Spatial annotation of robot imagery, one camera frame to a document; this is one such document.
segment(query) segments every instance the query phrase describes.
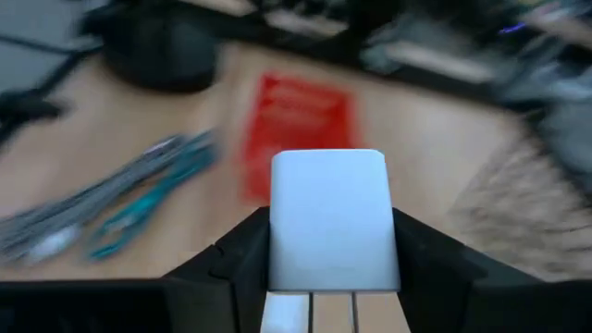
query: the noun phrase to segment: black holder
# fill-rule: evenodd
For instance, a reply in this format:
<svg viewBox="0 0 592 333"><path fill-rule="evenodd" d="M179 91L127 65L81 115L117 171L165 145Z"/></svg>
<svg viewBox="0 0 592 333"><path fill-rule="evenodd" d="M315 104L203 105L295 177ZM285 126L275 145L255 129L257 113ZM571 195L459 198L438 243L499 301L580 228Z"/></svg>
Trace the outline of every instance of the black holder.
<svg viewBox="0 0 592 333"><path fill-rule="evenodd" d="M588 332L592 283L545 283L393 209L413 333ZM161 278L0 283L0 331L259 333L269 209Z"/></svg>

